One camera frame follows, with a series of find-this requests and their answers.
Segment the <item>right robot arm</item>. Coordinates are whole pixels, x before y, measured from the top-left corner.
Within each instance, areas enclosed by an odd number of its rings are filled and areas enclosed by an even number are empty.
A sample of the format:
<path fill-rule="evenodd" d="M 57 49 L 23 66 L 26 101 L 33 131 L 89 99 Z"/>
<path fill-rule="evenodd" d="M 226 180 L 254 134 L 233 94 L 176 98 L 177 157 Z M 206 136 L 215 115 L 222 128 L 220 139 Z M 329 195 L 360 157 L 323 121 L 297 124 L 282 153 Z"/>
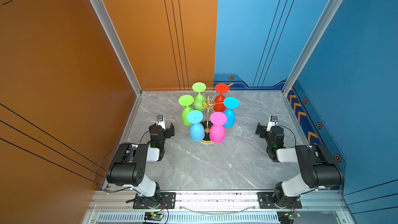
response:
<path fill-rule="evenodd" d="M 266 152 L 273 162 L 297 163 L 300 173 L 276 184 L 269 200 L 277 208 L 295 207 L 300 196 L 321 187 L 330 188 L 344 183 L 344 173 L 324 145 L 284 146 L 284 129 L 274 122 L 258 123 L 256 134 L 267 143 Z"/>

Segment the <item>pink wine glass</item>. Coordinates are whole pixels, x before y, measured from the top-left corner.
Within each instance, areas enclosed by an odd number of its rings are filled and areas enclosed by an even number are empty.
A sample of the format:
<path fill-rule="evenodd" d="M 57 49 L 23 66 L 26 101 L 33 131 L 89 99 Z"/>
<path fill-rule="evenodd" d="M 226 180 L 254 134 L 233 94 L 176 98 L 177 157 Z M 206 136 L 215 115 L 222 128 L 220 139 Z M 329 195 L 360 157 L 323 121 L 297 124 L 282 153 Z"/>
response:
<path fill-rule="evenodd" d="M 227 122 L 227 116 L 222 112 L 214 112 L 210 116 L 212 126 L 210 128 L 210 140 L 214 143 L 221 143 L 225 139 L 224 124 Z"/>

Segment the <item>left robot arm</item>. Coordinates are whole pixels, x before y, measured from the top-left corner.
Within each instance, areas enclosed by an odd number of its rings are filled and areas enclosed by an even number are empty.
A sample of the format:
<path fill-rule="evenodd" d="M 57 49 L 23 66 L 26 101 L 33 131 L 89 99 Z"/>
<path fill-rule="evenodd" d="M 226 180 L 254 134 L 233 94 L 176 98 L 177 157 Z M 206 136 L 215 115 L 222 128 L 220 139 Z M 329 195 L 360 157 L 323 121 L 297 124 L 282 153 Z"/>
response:
<path fill-rule="evenodd" d="M 149 127 L 149 134 L 148 143 L 120 144 L 107 171 L 108 183 L 136 192 L 136 196 L 127 201 L 135 203 L 135 209 L 166 207 L 159 184 L 151 180 L 145 170 L 147 162 L 162 161 L 165 141 L 175 135 L 175 128 L 173 124 L 166 129 L 153 124 Z"/>

